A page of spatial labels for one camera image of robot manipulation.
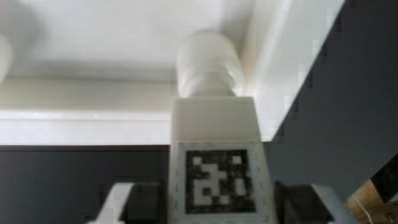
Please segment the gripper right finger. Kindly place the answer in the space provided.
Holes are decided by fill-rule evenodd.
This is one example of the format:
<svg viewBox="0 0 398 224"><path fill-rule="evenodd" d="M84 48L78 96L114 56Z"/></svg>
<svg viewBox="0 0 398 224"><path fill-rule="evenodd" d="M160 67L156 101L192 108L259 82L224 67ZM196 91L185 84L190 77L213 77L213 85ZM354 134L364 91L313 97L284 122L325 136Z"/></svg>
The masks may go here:
<svg viewBox="0 0 398 224"><path fill-rule="evenodd" d="M313 184L313 189L332 215L332 221L329 221L327 224L361 224L348 212L334 189L320 184Z"/></svg>

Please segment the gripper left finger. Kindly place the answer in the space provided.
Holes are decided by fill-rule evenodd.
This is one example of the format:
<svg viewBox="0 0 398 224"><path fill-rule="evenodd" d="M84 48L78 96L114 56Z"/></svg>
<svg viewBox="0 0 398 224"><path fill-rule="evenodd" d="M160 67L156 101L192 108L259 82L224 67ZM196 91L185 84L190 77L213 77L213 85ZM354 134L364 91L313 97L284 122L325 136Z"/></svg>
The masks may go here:
<svg viewBox="0 0 398 224"><path fill-rule="evenodd" d="M114 184L96 219L87 224L124 224L121 214L133 186L133 182Z"/></svg>

